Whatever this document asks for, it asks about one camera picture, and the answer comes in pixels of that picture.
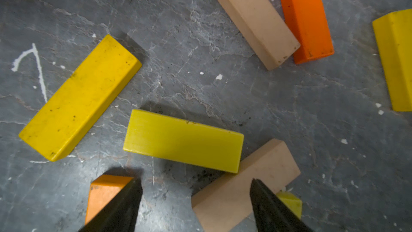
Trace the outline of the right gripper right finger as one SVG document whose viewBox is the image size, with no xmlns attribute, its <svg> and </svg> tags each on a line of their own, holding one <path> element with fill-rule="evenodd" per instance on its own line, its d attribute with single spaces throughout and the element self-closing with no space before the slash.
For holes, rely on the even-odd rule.
<svg viewBox="0 0 412 232">
<path fill-rule="evenodd" d="M 252 179 L 250 198 L 258 232 L 312 232 L 259 179 Z"/>
</svg>

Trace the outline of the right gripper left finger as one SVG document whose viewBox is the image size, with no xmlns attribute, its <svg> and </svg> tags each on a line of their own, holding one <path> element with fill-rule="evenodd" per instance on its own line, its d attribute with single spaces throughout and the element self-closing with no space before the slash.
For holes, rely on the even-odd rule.
<svg viewBox="0 0 412 232">
<path fill-rule="evenodd" d="M 143 189 L 141 181 L 132 180 L 87 224 L 81 232 L 133 232 Z"/>
</svg>

